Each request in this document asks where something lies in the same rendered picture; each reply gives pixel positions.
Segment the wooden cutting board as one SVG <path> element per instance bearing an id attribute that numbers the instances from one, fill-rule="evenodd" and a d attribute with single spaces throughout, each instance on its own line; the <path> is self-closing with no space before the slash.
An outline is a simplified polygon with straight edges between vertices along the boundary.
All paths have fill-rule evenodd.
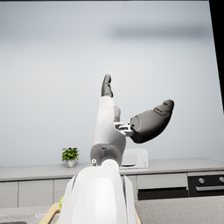
<path id="1" fill-rule="evenodd" d="M 45 214 L 45 216 L 42 218 L 42 220 L 40 221 L 39 224 L 49 224 L 50 221 L 53 219 L 53 217 L 60 212 L 60 203 L 54 203 L 50 209 L 48 210 L 48 212 Z M 138 213 L 136 213 L 136 222 L 134 224 L 142 224 Z"/>

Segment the potted green plant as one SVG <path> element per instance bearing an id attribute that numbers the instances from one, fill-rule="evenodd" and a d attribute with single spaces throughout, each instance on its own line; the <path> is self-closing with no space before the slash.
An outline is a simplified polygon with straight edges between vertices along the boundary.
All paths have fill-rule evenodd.
<path id="1" fill-rule="evenodd" d="M 62 160 L 66 162 L 68 168 L 73 168 L 79 159 L 79 151 L 77 148 L 64 148 L 62 150 Z"/>

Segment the white microwave oven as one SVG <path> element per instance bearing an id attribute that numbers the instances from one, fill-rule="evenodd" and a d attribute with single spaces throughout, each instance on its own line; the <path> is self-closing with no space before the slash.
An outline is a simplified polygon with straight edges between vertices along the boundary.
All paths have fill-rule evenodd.
<path id="1" fill-rule="evenodd" d="M 122 156 L 121 169 L 142 169 L 149 167 L 148 151 L 143 148 L 126 149 Z"/>

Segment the black built-in oven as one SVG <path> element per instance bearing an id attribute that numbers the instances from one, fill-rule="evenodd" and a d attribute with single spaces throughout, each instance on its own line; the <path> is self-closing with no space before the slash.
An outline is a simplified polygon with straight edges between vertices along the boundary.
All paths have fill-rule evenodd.
<path id="1" fill-rule="evenodd" d="M 224 195 L 224 172 L 189 174 L 187 179 L 191 197 Z"/>

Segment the grey kitchen cabinet unit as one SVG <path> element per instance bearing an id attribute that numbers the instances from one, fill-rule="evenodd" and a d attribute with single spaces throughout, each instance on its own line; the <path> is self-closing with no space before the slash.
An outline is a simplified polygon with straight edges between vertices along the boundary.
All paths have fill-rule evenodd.
<path id="1" fill-rule="evenodd" d="M 69 179 L 86 168 L 77 164 L 0 167 L 0 208 L 50 206 L 60 200 Z M 121 169 L 129 177 L 133 190 L 177 189 L 189 187 L 193 176 L 221 175 L 224 183 L 224 164 L 207 158 L 151 160 L 143 169 Z"/>

